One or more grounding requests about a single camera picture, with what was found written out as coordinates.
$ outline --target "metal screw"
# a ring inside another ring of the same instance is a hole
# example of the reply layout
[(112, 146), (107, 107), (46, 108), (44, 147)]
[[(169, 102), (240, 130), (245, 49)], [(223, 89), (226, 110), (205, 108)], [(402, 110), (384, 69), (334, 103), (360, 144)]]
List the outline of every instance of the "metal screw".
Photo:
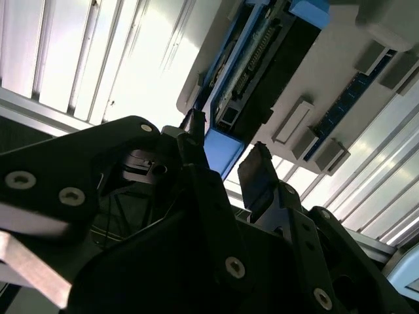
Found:
[(143, 129), (146, 132), (151, 132), (153, 130), (150, 126), (148, 126), (146, 124), (142, 124), (141, 129)]
[(320, 288), (315, 288), (313, 291), (314, 297), (316, 298), (317, 302), (327, 311), (330, 311), (333, 307), (332, 300), (330, 300), (329, 295)]
[(234, 278), (241, 279), (246, 274), (243, 263), (236, 257), (230, 256), (225, 260), (225, 267), (228, 273)]
[(324, 216), (326, 219), (330, 219), (330, 214), (329, 214), (327, 211), (321, 211), (321, 214), (323, 214), (323, 216)]
[(290, 192), (291, 194), (295, 193), (295, 190), (293, 189), (293, 187), (289, 184), (285, 185), (285, 188), (287, 189), (288, 192)]
[(78, 188), (63, 188), (58, 194), (60, 202), (68, 206), (80, 206), (84, 203), (86, 196)]
[(5, 182), (9, 188), (27, 190), (36, 184), (37, 178), (27, 171), (13, 171), (5, 177)]

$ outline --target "blue connector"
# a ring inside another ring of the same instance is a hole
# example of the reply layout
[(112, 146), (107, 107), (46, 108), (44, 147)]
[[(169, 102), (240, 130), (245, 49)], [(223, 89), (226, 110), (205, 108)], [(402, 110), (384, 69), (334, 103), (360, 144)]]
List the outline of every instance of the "blue connector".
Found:
[(293, 0), (289, 11), (320, 29), (325, 28), (330, 22), (327, 0)]

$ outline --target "gray metal bar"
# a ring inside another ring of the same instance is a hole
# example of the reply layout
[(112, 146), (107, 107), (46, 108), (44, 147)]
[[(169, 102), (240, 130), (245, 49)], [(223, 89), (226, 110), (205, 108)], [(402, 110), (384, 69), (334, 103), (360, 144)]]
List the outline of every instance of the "gray metal bar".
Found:
[(0, 116), (53, 136), (93, 126), (4, 88), (0, 88)]

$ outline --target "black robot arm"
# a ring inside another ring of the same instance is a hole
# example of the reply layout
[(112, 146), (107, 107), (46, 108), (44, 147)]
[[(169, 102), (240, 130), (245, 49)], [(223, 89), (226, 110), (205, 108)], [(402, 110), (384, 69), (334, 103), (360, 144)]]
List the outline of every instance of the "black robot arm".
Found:
[[(302, 208), (257, 143), (236, 219), (208, 166), (203, 114), (188, 131), (128, 117), (0, 155), (0, 258), (64, 313), (414, 313), (328, 210)], [(100, 199), (160, 197), (144, 229), (101, 252)]]

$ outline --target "blue plastic part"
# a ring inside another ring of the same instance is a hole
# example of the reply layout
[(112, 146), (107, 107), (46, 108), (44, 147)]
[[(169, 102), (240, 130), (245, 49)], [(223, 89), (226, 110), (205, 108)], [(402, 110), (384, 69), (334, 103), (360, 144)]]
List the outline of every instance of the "blue plastic part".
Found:
[(325, 28), (330, 22), (327, 0), (293, 0), (289, 11), (320, 29)]
[(407, 288), (419, 277), (419, 244), (411, 248), (387, 275), (398, 293), (419, 302), (419, 293)]
[(204, 150), (209, 167), (218, 172), (224, 180), (242, 154), (244, 144), (210, 128), (205, 136)]

